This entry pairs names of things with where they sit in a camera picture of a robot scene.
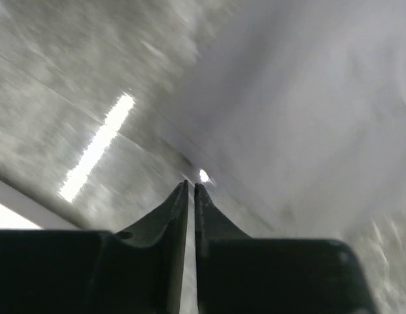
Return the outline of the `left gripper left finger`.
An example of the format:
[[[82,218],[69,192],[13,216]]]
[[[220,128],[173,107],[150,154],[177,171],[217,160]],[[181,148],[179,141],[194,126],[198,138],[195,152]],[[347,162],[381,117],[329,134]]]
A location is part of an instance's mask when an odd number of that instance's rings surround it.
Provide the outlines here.
[[[127,228],[0,230],[0,313],[178,313],[188,182]]]

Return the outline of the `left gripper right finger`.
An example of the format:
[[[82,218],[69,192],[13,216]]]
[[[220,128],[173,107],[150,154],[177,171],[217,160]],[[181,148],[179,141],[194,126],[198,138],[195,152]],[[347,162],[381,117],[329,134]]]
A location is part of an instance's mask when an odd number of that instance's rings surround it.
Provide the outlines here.
[[[353,250],[336,239],[253,238],[197,184],[200,313],[377,313]]]

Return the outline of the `grey underwear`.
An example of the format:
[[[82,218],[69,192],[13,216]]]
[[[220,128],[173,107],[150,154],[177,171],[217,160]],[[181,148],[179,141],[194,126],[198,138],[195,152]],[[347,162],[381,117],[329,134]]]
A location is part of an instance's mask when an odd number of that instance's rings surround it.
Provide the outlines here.
[[[240,1],[157,133],[283,234],[406,210],[406,1]]]

